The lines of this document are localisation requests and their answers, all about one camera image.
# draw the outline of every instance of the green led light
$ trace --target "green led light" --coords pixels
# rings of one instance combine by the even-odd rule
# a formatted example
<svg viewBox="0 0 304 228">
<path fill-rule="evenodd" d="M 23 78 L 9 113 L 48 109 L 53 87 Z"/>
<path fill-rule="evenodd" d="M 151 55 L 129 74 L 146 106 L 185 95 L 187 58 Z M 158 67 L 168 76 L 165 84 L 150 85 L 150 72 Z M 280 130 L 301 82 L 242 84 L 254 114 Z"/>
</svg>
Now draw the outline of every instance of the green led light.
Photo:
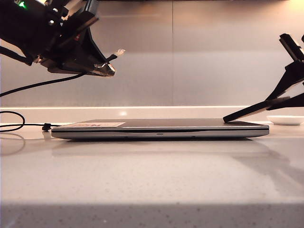
<svg viewBox="0 0 304 228">
<path fill-rule="evenodd" d="M 25 8 L 25 9 L 27 8 L 27 7 L 24 5 L 24 2 L 23 2 L 23 1 L 22 1 L 21 3 L 19 3 L 19 6 Z"/>
</svg>

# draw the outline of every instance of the silver laptop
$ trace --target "silver laptop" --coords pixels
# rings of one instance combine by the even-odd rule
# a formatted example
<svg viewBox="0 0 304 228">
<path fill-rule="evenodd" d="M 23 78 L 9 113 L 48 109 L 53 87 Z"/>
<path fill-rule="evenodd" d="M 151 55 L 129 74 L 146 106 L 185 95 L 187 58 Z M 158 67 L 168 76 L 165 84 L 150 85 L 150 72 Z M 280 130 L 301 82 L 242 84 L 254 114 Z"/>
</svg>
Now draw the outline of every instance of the silver laptop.
<svg viewBox="0 0 304 228">
<path fill-rule="evenodd" d="M 52 129 L 61 139 L 247 138 L 269 134 L 269 126 L 223 119 L 90 120 Z"/>
</svg>

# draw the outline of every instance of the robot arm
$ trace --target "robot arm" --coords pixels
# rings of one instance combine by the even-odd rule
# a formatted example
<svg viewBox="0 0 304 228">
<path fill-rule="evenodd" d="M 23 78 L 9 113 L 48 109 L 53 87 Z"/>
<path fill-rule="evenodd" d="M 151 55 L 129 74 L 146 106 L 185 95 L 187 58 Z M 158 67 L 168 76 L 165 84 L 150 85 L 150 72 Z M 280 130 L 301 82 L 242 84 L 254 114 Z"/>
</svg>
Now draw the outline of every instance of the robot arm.
<svg viewBox="0 0 304 228">
<path fill-rule="evenodd" d="M 40 63 L 51 73 L 113 76 L 115 69 L 94 43 L 90 26 L 98 21 L 98 1 L 68 15 L 70 0 L 0 0 L 0 38 L 17 46 L 25 57 L 0 48 L 0 54 L 29 66 Z"/>
</svg>

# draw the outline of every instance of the small white plate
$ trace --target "small white plate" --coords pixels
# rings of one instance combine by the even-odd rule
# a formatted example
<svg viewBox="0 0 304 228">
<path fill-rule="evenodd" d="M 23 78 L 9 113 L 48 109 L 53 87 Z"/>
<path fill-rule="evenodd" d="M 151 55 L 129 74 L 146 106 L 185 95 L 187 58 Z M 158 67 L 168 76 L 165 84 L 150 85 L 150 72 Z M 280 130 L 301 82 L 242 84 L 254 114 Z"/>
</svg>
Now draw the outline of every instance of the small white plate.
<svg viewBox="0 0 304 228">
<path fill-rule="evenodd" d="M 304 123 L 303 115 L 268 115 L 267 119 L 276 125 L 300 125 Z"/>
</svg>

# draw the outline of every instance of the white wall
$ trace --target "white wall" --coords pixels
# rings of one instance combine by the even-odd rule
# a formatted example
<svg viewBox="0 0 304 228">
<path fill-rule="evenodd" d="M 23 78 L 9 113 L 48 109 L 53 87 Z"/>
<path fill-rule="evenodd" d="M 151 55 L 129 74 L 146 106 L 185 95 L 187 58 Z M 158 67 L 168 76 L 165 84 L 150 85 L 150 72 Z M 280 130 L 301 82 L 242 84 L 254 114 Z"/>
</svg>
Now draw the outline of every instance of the white wall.
<svg viewBox="0 0 304 228">
<path fill-rule="evenodd" d="M 100 2 L 99 16 L 92 33 L 102 52 L 126 49 L 115 77 L 18 92 L 1 106 L 250 105 L 292 62 L 279 35 L 302 43 L 304 34 L 303 0 Z M 2 92 L 64 76 L 1 57 Z"/>
</svg>

